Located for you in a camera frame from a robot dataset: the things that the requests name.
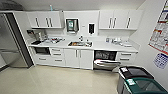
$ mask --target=upper cabinet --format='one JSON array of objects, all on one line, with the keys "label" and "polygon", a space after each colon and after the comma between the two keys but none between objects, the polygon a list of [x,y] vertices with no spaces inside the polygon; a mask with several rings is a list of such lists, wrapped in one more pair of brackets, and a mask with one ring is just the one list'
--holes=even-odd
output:
[{"label": "upper cabinet", "polygon": [[62,11],[27,12],[32,28],[64,28],[64,15]]},{"label": "upper cabinet", "polygon": [[142,10],[110,10],[100,11],[99,29],[129,29],[138,28]]},{"label": "upper cabinet", "polygon": [[130,10],[128,13],[127,28],[137,29],[143,10]]}]

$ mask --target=trash can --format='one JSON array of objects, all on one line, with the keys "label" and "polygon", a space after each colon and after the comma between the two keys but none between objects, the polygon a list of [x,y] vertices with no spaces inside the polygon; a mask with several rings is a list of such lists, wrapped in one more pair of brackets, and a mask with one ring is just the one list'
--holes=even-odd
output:
[{"label": "trash can", "polygon": [[124,79],[136,78],[136,77],[154,79],[154,77],[142,67],[135,67],[135,66],[120,67],[119,68],[119,81],[117,85],[118,94],[122,94],[123,92]]},{"label": "trash can", "polygon": [[123,94],[168,94],[154,79],[131,78],[125,79]]}]

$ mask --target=poster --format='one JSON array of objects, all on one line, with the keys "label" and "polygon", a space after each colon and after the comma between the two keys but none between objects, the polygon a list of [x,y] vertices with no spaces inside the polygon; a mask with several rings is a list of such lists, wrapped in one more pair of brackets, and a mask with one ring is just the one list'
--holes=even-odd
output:
[{"label": "poster", "polygon": [[156,56],[154,63],[158,68],[164,69],[168,62],[168,56],[160,53]]},{"label": "poster", "polygon": [[168,2],[160,15],[149,45],[168,55]]}]

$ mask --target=faucet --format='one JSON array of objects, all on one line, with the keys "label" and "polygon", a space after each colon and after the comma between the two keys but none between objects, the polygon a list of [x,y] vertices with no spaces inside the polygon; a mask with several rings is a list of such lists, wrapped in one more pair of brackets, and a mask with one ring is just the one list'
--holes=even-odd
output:
[{"label": "faucet", "polygon": [[79,39],[80,39],[80,41],[83,41],[83,36],[81,36]]}]

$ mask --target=tile floor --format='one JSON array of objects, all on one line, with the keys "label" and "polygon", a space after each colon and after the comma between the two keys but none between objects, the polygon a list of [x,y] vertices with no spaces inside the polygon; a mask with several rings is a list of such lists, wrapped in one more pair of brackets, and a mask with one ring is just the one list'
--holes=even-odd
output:
[{"label": "tile floor", "polygon": [[0,94],[117,94],[118,73],[36,66],[0,72]]}]

